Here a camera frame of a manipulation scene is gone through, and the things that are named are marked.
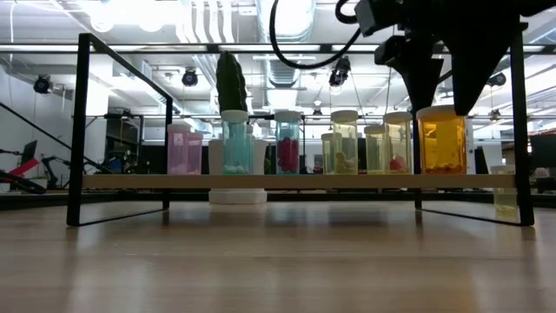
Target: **red object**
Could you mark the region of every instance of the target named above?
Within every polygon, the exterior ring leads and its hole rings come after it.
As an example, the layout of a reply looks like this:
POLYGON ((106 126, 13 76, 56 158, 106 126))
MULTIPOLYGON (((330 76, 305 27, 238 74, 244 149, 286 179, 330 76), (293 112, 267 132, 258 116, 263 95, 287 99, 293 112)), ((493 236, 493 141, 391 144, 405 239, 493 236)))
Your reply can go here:
POLYGON ((15 175, 15 176, 23 176, 23 174, 25 174, 25 172, 34 168, 37 165, 38 165, 38 161, 36 159, 30 159, 27 163, 25 163, 25 164, 21 165, 20 167, 15 168, 12 171, 10 171, 10 174, 15 175))
POLYGON ((278 166, 282 171, 296 173, 299 168, 299 142, 285 137, 277 143, 278 166))

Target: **black cable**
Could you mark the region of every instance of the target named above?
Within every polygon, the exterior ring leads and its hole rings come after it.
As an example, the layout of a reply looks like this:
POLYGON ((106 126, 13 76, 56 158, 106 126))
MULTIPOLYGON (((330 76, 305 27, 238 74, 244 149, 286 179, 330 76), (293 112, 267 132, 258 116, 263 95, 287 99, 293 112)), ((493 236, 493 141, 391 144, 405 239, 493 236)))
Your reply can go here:
POLYGON ((43 186, 33 183, 29 179, 11 175, 1 170, 0 170, 0 182, 14 184, 17 186, 18 189, 35 195, 42 195, 46 193, 46 189, 43 188, 43 186))
MULTIPOLYGON (((318 62, 318 63, 314 63, 314 64, 298 64, 292 61, 289 61, 280 51, 280 48, 278 47, 278 42, 276 39, 276 9, 278 8, 278 1, 279 0, 275 0, 274 4, 272 4, 272 10, 270 11, 270 25, 268 26, 268 30, 269 30, 269 35, 270 35, 270 43, 272 44, 272 50, 274 51, 274 53, 276 54, 276 56, 278 57, 278 59, 280 61, 282 61, 284 64, 286 64, 287 66, 294 68, 294 69, 298 69, 298 70, 315 70, 315 69, 319 69, 323 66, 327 66, 329 64, 331 64, 332 62, 336 61, 337 59, 339 59, 341 56, 343 56, 349 49, 349 47, 351 47, 352 44, 354 44, 355 40, 357 40, 357 38, 359 37, 359 35, 361 34, 361 30, 357 29, 357 31, 354 33, 354 35, 349 39, 349 41, 346 43, 346 45, 340 50, 338 51, 335 55, 331 56, 329 59, 324 60, 322 62, 318 62)), ((338 11, 341 9, 341 6, 346 2, 347 0, 340 0, 340 2, 338 2, 336 4, 336 11, 338 13, 338 11)), ((339 13, 340 17, 338 14, 336 14, 336 17, 338 17, 339 19, 341 18, 341 22, 342 23, 352 23, 351 18, 349 16, 345 16, 343 14, 341 14, 341 12, 339 13)))
POLYGON ((336 4, 336 9, 334 11, 336 18, 338 19, 338 21, 340 21, 341 23, 346 23, 346 24, 354 24, 357 23, 357 16, 347 16, 343 13, 341 13, 341 7, 346 4, 348 0, 340 0, 338 1, 338 3, 336 4))

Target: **black wire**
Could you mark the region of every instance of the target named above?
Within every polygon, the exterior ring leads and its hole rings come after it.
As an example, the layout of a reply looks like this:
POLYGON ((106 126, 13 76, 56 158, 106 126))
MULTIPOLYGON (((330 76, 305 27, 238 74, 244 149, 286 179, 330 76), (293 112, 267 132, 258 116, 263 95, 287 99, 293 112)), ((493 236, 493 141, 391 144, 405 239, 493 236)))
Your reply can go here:
MULTIPOLYGON (((294 69, 298 69, 298 70, 315 70, 315 69, 319 69, 323 66, 327 66, 329 64, 331 64, 332 62, 336 61, 337 59, 339 59, 341 56, 343 56, 349 49, 349 47, 351 47, 352 44, 354 44, 355 40, 357 40, 357 38, 359 37, 359 35, 361 34, 361 30, 357 29, 357 31, 354 33, 354 35, 349 39, 349 41, 346 43, 346 45, 340 50, 338 51, 335 55, 331 56, 329 59, 324 60, 322 62, 318 62, 318 63, 314 63, 314 64, 298 64, 292 61, 289 61, 280 51, 280 48, 278 47, 278 42, 276 40, 276 9, 278 8, 278 1, 279 0, 275 0, 274 4, 272 4, 272 10, 270 11, 270 25, 268 27, 269 30, 269 35, 270 35, 270 43, 272 44, 272 50, 274 51, 274 53, 276 54, 276 56, 278 57, 278 59, 286 64, 287 66, 294 68, 294 69)), ((346 2, 347 0, 340 0, 340 2, 338 2, 336 4, 336 17, 338 17, 338 19, 340 20, 340 22, 342 23, 352 23, 351 18, 354 17, 348 17, 345 16, 343 14, 341 14, 340 12, 340 17, 338 15, 338 11, 339 8, 341 8, 341 6, 346 2)))
POLYGON ((338 3, 336 4, 336 10, 335 10, 335 14, 336 14, 336 18, 338 19, 338 21, 340 21, 341 23, 346 23, 346 24, 354 24, 357 23, 357 16, 347 16, 343 13, 341 13, 341 7, 346 4, 348 0, 340 0, 338 1, 338 3))

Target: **spotlight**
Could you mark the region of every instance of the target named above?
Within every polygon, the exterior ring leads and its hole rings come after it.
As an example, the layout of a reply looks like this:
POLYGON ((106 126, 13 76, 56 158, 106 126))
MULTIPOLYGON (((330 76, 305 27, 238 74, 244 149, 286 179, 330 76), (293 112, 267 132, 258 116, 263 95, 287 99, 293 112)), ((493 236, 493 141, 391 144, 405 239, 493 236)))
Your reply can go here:
POLYGON ((195 73, 195 69, 186 69, 185 74, 182 77, 182 83, 186 87, 193 87, 199 83, 199 79, 197 78, 197 74, 195 73))
POLYGON ((493 86, 503 86, 504 84, 506 84, 506 75, 504 75, 504 73, 499 73, 494 75, 493 77, 488 78, 488 80, 486 81, 486 85, 493 87, 493 86))
POLYGON ((328 83, 330 83, 331 88, 341 87, 349 77, 349 71, 351 70, 351 63, 348 57, 342 57, 336 63, 328 83))
POLYGON ((33 85, 33 90, 38 94, 48 95, 50 93, 50 87, 52 87, 50 75, 39 75, 33 85))

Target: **clear plastic jar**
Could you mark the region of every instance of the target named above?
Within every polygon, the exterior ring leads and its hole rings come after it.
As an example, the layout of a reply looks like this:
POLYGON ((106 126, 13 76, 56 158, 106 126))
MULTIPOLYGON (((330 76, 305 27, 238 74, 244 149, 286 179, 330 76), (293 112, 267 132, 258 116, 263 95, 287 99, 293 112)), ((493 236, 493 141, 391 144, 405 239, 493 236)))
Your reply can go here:
POLYGON ((424 174, 466 174, 466 120, 453 105, 438 105, 417 112, 420 162, 424 174))
POLYGON ((168 125, 168 174, 201 175, 202 134, 181 124, 168 125))
POLYGON ((383 117, 388 174, 411 174, 411 113, 392 112, 383 117))
POLYGON ((367 145, 367 174, 384 174, 386 172, 384 125, 371 125, 364 129, 367 145))
POLYGON ((299 174, 299 125, 301 113, 278 111, 276 121, 276 174, 299 174))
POLYGON ((322 174, 334 174, 333 134, 322 134, 322 174))
POLYGON ((355 110, 340 110, 332 113, 334 126, 334 173, 357 175, 357 118, 355 110))
POLYGON ((222 140, 224 150, 224 175, 250 174, 253 158, 250 156, 247 137, 248 113, 227 110, 222 116, 222 140))
MULTIPOLYGON (((514 165, 491 166, 494 175, 515 175, 514 165)), ((494 188, 494 207, 496 217, 516 221, 518 219, 518 200, 515 188, 494 188)))

